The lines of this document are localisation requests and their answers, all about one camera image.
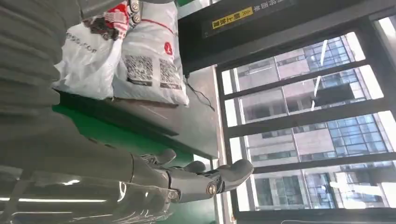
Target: yellow warning label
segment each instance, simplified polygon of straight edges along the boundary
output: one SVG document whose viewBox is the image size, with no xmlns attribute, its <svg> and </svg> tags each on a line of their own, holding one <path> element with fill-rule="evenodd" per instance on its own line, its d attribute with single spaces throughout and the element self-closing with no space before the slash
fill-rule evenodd
<svg viewBox="0 0 396 224">
<path fill-rule="evenodd" d="M 253 8 L 248 7 L 243 10 L 240 10 L 239 12 L 233 13 L 231 15 L 225 16 L 221 19 L 218 19 L 216 21 L 212 22 L 212 27 L 213 29 L 220 28 L 224 25 L 230 24 L 232 22 L 238 21 L 242 18 L 245 18 L 247 16 L 253 15 Z"/>
</svg>

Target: office building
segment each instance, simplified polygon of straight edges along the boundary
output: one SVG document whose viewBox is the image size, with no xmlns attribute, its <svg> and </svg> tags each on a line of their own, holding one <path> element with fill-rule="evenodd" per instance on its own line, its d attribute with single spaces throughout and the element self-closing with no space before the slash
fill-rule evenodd
<svg viewBox="0 0 396 224">
<path fill-rule="evenodd" d="M 354 33 L 234 69 L 235 90 L 277 82 L 364 59 Z M 247 95 L 242 124 L 381 97 L 370 66 Z M 241 138 L 255 167 L 393 152 L 378 114 L 333 120 Z M 389 207 L 392 162 L 254 175 L 256 210 Z"/>
</svg>

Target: green surface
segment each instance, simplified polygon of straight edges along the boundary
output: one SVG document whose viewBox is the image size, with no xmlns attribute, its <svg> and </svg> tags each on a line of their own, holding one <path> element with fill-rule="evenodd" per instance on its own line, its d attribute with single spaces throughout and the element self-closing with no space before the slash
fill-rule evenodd
<svg viewBox="0 0 396 224">
<path fill-rule="evenodd" d="M 64 106 L 55 106 L 54 111 L 70 117 L 80 133 L 94 138 L 102 143 L 114 147 L 124 148 L 134 154 L 157 154 L 168 148 L 165 144 L 152 141 L 142 135 L 132 133 L 126 129 L 91 118 Z M 176 151 L 177 157 L 173 166 L 184 166 L 192 161 L 193 155 L 183 151 Z M 162 224 L 210 224 L 215 220 L 213 200 L 174 204 L 171 206 L 174 214 Z"/>
<path fill-rule="evenodd" d="M 192 2 L 193 0 L 177 0 L 179 6 L 184 6 L 187 3 Z"/>
</svg>

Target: red logo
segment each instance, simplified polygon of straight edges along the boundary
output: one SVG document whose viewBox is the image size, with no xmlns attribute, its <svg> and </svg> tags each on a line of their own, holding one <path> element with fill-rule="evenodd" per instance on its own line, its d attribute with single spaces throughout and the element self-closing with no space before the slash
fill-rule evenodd
<svg viewBox="0 0 396 224">
<path fill-rule="evenodd" d="M 168 55 L 173 55 L 172 46 L 169 42 L 166 42 L 163 48 L 165 49 L 165 53 L 167 53 Z"/>
</svg>

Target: sack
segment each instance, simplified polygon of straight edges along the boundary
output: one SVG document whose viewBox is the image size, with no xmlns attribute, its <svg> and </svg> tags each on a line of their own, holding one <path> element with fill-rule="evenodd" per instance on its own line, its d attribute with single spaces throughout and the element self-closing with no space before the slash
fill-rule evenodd
<svg viewBox="0 0 396 224">
<path fill-rule="evenodd" d="M 183 73 L 174 63 L 180 59 L 176 5 L 144 2 L 142 8 L 140 24 L 127 33 L 122 45 L 114 96 L 188 105 Z"/>
<path fill-rule="evenodd" d="M 126 10 L 121 3 L 67 31 L 62 61 L 55 65 L 60 72 L 55 89 L 95 99 L 113 97 L 114 71 L 128 28 Z"/>
</svg>

